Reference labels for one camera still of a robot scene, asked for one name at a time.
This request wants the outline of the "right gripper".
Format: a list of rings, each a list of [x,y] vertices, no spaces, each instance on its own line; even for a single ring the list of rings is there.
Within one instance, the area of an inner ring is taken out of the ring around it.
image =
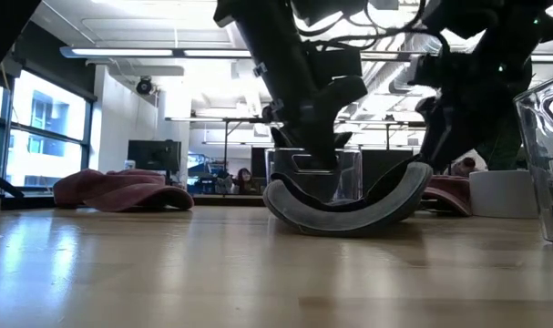
[[[438,56],[433,82],[438,95],[416,106],[425,122],[420,159],[442,171],[481,142],[511,110],[531,82],[531,59],[519,63],[477,59],[471,54]]]

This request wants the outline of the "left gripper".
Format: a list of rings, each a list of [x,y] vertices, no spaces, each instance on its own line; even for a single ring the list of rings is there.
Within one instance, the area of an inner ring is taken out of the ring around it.
[[[314,93],[273,100],[262,110],[262,118],[282,123],[289,134],[301,137],[302,147],[325,169],[335,169],[334,121],[342,108],[365,95],[360,77],[339,77]]]

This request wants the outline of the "maroon baseball cap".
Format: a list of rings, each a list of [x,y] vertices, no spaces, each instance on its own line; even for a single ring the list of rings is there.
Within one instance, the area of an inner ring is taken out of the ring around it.
[[[168,185],[165,176],[144,169],[107,173],[83,169],[56,182],[53,194],[58,207],[84,204],[105,212],[165,207],[190,210],[194,206],[187,191]]]
[[[425,188],[423,200],[437,200],[456,215],[472,215],[469,180],[466,177],[434,175]]]

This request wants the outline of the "person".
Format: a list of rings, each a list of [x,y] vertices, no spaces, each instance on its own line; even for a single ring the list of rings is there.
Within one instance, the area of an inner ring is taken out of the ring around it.
[[[240,195],[251,195],[255,192],[251,172],[246,168],[239,169],[234,184]]]
[[[476,161],[473,158],[465,157],[451,166],[450,175],[468,178],[475,171]]]

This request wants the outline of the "black display panel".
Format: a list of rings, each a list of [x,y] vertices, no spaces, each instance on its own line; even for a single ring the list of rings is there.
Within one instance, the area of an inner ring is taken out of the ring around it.
[[[363,193],[366,194],[385,172],[400,162],[411,158],[413,155],[414,152],[412,150],[363,149]]]

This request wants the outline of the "snake plant in white pot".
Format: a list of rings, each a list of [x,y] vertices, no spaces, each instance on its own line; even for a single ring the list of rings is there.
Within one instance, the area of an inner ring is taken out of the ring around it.
[[[517,166],[522,146],[514,111],[507,112],[476,153],[486,164],[484,171],[470,175],[471,210],[479,217],[535,219],[538,215],[531,176]]]

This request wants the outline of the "black computer monitor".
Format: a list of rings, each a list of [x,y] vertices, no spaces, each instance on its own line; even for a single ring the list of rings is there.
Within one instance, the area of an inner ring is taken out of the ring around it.
[[[178,141],[130,140],[127,160],[132,160],[137,169],[178,171],[180,168]]]

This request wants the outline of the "ceiling light strip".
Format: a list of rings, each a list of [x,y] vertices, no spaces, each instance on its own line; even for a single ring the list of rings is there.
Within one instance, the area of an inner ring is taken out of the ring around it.
[[[251,59],[245,49],[190,49],[190,48],[104,48],[63,46],[60,53],[66,58],[194,58],[194,59]],[[407,51],[364,51],[364,62],[407,62],[422,52]]]

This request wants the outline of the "large glass window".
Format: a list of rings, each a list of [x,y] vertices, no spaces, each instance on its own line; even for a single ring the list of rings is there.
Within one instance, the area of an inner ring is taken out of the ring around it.
[[[0,177],[24,190],[51,190],[87,167],[92,104],[23,71],[0,76]]]

